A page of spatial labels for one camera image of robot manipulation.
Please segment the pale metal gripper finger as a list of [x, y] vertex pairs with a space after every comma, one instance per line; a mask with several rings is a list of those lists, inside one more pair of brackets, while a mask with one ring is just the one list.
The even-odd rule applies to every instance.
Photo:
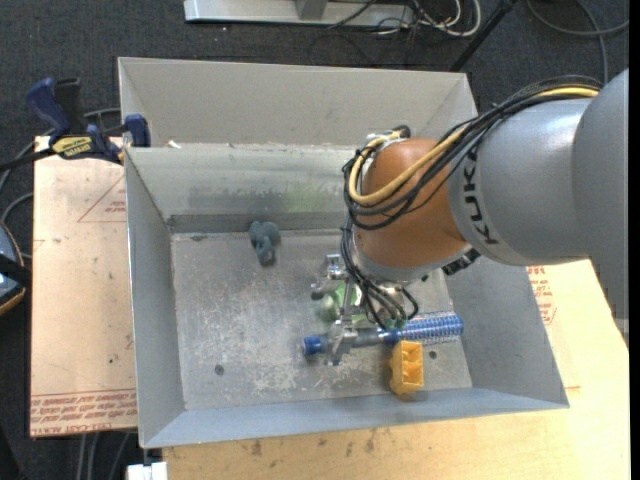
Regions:
[[329, 341], [327, 348], [327, 364], [330, 366], [340, 365], [343, 357], [348, 354], [350, 350], [351, 343], [348, 341]]
[[341, 316], [332, 325], [332, 337], [334, 341], [353, 341], [358, 337], [358, 331], [351, 317]]

